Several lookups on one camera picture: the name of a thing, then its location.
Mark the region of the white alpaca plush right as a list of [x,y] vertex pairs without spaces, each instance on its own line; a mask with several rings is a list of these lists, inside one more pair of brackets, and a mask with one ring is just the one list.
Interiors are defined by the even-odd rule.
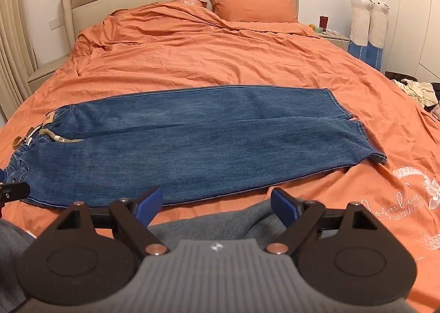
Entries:
[[389,5],[383,0],[373,0],[374,6],[370,15],[366,63],[380,71],[383,48],[388,28]]

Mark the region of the orange pillow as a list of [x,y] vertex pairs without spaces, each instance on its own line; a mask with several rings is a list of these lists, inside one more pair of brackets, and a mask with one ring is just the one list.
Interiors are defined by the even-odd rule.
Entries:
[[230,22],[296,23],[294,0],[210,0],[216,15]]
[[180,5],[192,5],[200,8],[206,8],[207,2],[203,0],[172,0],[172,3]]

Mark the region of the orange pillow right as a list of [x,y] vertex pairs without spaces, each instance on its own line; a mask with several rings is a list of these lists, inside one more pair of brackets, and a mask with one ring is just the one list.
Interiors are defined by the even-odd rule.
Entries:
[[294,0],[210,0],[216,15],[230,22],[296,23]]

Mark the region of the beige left nightstand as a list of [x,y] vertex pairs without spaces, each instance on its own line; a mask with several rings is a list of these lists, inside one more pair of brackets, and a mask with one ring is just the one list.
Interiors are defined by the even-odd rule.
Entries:
[[66,62],[68,56],[60,57],[56,60],[43,64],[27,80],[31,92],[38,90],[41,85],[50,79],[50,77]]

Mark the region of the pile of clothes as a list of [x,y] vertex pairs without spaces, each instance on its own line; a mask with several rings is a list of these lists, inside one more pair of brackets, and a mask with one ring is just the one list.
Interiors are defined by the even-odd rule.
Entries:
[[385,72],[385,76],[415,99],[426,112],[434,113],[439,109],[439,82],[420,82],[413,76],[397,72]]

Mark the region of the tan woven belt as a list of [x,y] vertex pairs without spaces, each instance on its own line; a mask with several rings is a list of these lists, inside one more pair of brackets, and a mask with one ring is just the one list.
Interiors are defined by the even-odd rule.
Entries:
[[35,128],[31,127],[25,136],[17,136],[13,141],[13,149],[18,149],[21,145],[29,146],[33,139],[37,136],[47,136],[54,142],[61,143],[77,143],[81,142],[81,139],[67,139],[60,135],[55,134],[53,131],[48,129],[48,125],[53,123],[55,119],[55,111],[49,112],[43,121],[43,123]]

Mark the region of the blue denim jeans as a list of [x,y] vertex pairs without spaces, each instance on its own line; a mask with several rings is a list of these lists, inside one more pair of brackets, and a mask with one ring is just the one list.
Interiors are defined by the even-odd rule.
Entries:
[[59,107],[48,129],[81,142],[37,136],[1,169],[2,183],[26,182],[41,207],[105,207],[155,186],[165,204],[185,204],[387,160],[328,89],[118,95]]

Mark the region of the white alpaca plush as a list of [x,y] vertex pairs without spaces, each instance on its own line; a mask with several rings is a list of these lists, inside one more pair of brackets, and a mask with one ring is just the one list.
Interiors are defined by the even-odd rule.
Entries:
[[351,32],[348,52],[364,62],[369,39],[369,26],[374,0],[351,0]]
[[373,0],[374,6],[370,15],[366,63],[380,71],[383,48],[388,28],[389,5],[383,0]]

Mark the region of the white alpaca plush left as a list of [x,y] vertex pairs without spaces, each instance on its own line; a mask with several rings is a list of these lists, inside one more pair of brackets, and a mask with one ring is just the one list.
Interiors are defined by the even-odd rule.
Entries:
[[348,52],[364,62],[369,39],[369,26],[374,0],[351,0],[351,32]]

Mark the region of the orange duvet cover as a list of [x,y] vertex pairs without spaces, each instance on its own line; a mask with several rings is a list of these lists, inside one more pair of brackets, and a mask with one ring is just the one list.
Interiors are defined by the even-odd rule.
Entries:
[[328,207],[360,201],[416,260],[409,296],[439,306],[439,121],[379,71],[301,23],[230,23],[178,1],[117,10],[84,29],[68,60],[1,128],[1,164],[13,141],[63,105],[126,93],[260,84],[329,89],[387,156],[284,184]]

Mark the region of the white wall socket left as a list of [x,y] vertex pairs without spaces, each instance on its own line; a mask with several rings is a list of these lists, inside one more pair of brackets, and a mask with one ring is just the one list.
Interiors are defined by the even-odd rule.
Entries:
[[55,18],[53,20],[50,20],[48,22],[48,24],[49,24],[50,29],[53,31],[56,28],[59,28],[59,27],[64,25],[64,18],[63,17],[57,17],[57,18]]

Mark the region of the red cup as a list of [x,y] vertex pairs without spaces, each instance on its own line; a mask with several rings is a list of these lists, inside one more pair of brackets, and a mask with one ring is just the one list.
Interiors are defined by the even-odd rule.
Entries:
[[327,28],[327,26],[328,26],[328,17],[320,16],[319,27],[325,29]]

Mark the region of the beige right nightstand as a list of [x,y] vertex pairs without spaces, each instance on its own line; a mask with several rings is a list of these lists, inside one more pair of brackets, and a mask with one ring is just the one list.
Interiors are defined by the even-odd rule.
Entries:
[[327,31],[317,32],[317,35],[331,42],[334,46],[344,51],[348,51],[349,38],[341,35],[337,31],[328,29]]

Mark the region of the grey trouser leg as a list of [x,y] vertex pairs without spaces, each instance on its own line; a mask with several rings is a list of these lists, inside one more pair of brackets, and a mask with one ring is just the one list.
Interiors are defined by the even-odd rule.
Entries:
[[[264,248],[285,230],[284,225],[271,210],[270,203],[263,201],[244,210],[180,219],[148,228],[171,249],[182,239],[236,240],[254,238]],[[1,220],[1,311],[12,312],[24,300],[17,281],[17,260],[33,243],[34,237]]]

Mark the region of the white wardrobe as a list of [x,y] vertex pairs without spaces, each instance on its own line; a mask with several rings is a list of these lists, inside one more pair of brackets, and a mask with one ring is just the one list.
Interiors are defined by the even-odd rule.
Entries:
[[439,0],[383,0],[390,7],[382,72],[439,81]]

